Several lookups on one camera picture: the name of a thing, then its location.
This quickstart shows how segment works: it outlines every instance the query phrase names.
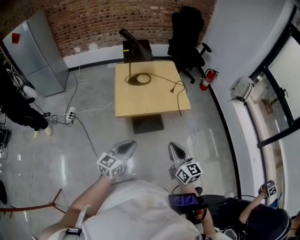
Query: person's arm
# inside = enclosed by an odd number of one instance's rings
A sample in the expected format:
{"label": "person's arm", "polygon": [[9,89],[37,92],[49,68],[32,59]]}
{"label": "person's arm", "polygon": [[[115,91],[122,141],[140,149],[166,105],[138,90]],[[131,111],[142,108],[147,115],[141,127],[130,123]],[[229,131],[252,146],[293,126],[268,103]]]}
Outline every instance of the person's arm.
{"label": "person's arm", "polygon": [[246,224],[251,211],[264,200],[266,194],[267,194],[267,188],[264,187],[262,192],[242,211],[239,217],[240,222]]}
{"label": "person's arm", "polygon": [[62,219],[43,230],[40,240],[47,240],[55,232],[75,227],[80,211],[87,205],[90,207],[86,211],[85,219],[97,214],[101,205],[110,194],[113,179],[105,176],[100,177],[92,186],[82,193],[68,208]]}
{"label": "person's arm", "polygon": [[[179,187],[180,187],[180,192],[182,194],[195,193],[196,196],[199,196],[199,194],[197,193],[197,191],[192,183],[190,183],[188,185],[184,185],[180,181],[178,181],[178,183],[179,183]],[[197,218],[202,219],[202,216],[203,216],[203,214],[198,215]],[[207,209],[205,218],[202,220],[202,225],[203,225],[203,233],[205,235],[212,235],[212,234],[216,233],[216,230],[214,229],[214,224],[213,224],[213,221],[211,218],[211,214],[208,209]]]}
{"label": "person's arm", "polygon": [[289,231],[289,234],[287,235],[287,239],[294,236],[299,227],[300,227],[300,212],[298,212],[296,218],[292,220],[291,230]]}

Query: brick wall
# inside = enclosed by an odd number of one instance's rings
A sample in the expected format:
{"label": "brick wall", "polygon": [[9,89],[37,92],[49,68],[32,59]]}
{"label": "brick wall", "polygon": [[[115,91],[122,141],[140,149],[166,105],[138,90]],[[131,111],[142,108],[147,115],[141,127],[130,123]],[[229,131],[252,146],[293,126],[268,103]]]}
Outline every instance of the brick wall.
{"label": "brick wall", "polygon": [[63,56],[75,54],[79,46],[88,51],[120,45],[121,28],[137,39],[167,44],[172,38],[173,12],[181,6],[201,10],[205,21],[203,38],[214,10],[215,0],[10,0],[0,3],[0,37],[3,39],[22,21],[45,9],[48,21]]}

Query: red magnet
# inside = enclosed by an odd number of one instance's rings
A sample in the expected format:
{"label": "red magnet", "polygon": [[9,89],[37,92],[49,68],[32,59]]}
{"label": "red magnet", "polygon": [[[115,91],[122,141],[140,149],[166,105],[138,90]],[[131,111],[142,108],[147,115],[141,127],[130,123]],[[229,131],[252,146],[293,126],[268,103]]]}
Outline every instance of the red magnet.
{"label": "red magnet", "polygon": [[13,35],[11,36],[11,38],[12,38],[12,42],[13,43],[18,44],[19,43],[19,39],[20,39],[20,34],[13,33]]}

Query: office chair armrest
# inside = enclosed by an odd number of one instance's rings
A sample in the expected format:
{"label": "office chair armrest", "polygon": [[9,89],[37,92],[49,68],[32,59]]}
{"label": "office chair armrest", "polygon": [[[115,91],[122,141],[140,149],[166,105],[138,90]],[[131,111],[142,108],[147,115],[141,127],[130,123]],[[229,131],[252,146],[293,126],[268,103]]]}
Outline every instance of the office chair armrest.
{"label": "office chair armrest", "polygon": [[203,55],[203,53],[205,53],[205,51],[211,53],[211,49],[210,49],[210,47],[207,46],[207,44],[202,43],[202,45],[203,45],[203,49],[202,49],[201,52],[200,52],[200,55],[201,55],[201,56]]}

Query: white dress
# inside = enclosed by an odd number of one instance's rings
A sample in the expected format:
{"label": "white dress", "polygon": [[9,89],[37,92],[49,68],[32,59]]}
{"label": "white dress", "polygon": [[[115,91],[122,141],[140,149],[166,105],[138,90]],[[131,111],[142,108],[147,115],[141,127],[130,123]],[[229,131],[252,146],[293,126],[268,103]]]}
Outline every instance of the white dress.
{"label": "white dress", "polygon": [[[82,224],[86,240],[201,240],[197,227],[173,211],[168,192],[151,183],[137,180],[118,184],[96,216]],[[49,240],[61,240],[64,230]],[[212,240],[230,240],[222,233]]]}

